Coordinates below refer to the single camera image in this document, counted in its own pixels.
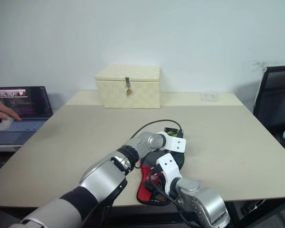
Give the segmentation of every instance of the power outlet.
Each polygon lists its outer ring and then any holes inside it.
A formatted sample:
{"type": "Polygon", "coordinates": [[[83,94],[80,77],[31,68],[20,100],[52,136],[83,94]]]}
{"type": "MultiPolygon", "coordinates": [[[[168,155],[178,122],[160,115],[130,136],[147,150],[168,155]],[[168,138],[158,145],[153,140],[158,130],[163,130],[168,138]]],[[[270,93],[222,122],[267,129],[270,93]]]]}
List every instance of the power outlet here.
{"type": "Polygon", "coordinates": [[[211,102],[216,102],[219,99],[218,93],[201,93],[200,94],[200,99],[202,101],[211,101],[211,102]]]}

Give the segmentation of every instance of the beige woven box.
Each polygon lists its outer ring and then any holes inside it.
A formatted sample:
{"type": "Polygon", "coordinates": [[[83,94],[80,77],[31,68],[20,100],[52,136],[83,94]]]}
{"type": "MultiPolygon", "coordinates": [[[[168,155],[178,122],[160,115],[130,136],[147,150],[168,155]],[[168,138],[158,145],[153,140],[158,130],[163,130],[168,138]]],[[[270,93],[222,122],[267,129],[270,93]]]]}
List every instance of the beige woven box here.
{"type": "Polygon", "coordinates": [[[109,65],[96,76],[106,108],[160,108],[160,67],[109,65]]]}

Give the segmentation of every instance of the table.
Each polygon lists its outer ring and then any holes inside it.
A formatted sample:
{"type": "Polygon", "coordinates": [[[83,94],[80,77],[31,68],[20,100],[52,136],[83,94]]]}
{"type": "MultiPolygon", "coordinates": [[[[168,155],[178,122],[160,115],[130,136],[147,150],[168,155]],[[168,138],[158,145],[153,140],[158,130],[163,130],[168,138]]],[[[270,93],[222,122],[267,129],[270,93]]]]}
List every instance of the table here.
{"type": "MultiPolygon", "coordinates": [[[[63,195],[139,127],[163,118],[184,129],[184,177],[203,181],[225,201],[285,197],[285,150],[234,94],[207,102],[199,93],[163,93],[161,103],[161,109],[105,109],[97,92],[79,92],[2,167],[0,206],[38,207],[63,195]]],[[[174,127],[146,130],[165,126],[174,127]]],[[[115,206],[139,204],[139,170],[127,180],[115,206]]]]}

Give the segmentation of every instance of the black office chair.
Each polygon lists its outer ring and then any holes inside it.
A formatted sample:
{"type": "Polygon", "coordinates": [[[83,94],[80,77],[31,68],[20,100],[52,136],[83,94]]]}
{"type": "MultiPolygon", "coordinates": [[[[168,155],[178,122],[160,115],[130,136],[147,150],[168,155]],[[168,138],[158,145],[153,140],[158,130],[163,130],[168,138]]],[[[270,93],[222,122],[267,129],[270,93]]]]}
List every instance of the black office chair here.
{"type": "Polygon", "coordinates": [[[267,67],[253,114],[285,148],[285,66],[267,67]]]}

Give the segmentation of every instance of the white bracket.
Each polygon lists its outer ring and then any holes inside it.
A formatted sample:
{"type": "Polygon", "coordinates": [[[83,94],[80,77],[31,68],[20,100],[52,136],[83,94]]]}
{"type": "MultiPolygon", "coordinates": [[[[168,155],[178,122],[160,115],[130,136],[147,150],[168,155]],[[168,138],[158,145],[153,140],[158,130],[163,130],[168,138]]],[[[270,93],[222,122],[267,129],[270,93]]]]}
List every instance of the white bracket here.
{"type": "Polygon", "coordinates": [[[166,138],[166,144],[160,148],[161,150],[169,150],[179,153],[185,152],[186,149],[185,139],[169,136],[166,132],[158,132],[157,134],[162,134],[166,138]]]}
{"type": "Polygon", "coordinates": [[[164,156],[157,159],[156,164],[157,165],[159,164],[162,168],[162,173],[166,180],[165,192],[169,194],[170,186],[174,178],[176,177],[182,178],[179,167],[170,153],[167,153],[164,156]]]}

